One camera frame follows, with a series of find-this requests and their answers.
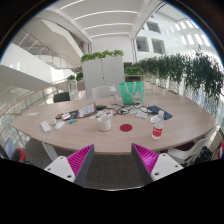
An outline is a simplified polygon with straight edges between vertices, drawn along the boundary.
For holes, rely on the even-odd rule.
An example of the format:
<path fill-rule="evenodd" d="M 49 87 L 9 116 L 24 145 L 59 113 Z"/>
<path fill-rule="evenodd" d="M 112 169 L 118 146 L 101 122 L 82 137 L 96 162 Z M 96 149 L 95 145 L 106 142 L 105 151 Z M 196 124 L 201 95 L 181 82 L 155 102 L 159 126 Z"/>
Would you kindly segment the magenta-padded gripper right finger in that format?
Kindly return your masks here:
<path fill-rule="evenodd" d="M 167 153 L 157 154 L 135 143 L 131 146 L 131 153 L 145 185 L 182 169 Z"/>

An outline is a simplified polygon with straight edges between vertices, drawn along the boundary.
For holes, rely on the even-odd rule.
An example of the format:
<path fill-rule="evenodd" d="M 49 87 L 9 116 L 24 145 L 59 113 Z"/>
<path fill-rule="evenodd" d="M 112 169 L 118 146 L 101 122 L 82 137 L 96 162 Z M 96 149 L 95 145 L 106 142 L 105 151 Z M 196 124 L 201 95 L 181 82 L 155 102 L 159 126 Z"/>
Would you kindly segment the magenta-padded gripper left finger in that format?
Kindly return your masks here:
<path fill-rule="evenodd" d="M 45 171 L 82 186 L 94 155 L 94 145 L 91 144 L 67 157 L 59 156 L 45 168 Z"/>

